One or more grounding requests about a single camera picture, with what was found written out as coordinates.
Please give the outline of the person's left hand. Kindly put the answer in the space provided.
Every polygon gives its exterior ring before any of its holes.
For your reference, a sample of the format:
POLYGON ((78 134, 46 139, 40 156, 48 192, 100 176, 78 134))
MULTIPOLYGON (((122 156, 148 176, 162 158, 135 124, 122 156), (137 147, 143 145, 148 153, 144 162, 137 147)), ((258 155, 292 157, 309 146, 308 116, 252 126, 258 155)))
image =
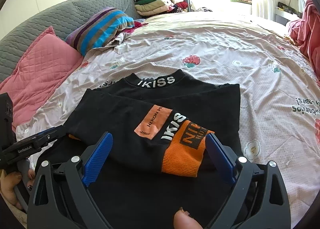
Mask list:
POLYGON ((27 212, 35 171, 30 167, 29 160, 21 161, 18 168, 21 169, 10 173, 1 169, 1 194, 12 206, 27 212))

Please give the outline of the person's right hand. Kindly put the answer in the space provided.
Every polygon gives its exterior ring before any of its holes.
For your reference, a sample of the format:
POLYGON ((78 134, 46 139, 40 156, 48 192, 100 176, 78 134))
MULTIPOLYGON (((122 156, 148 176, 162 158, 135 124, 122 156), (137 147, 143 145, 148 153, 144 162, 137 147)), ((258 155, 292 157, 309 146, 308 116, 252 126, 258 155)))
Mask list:
POLYGON ((174 215, 174 229, 202 229, 202 226, 182 207, 174 215))

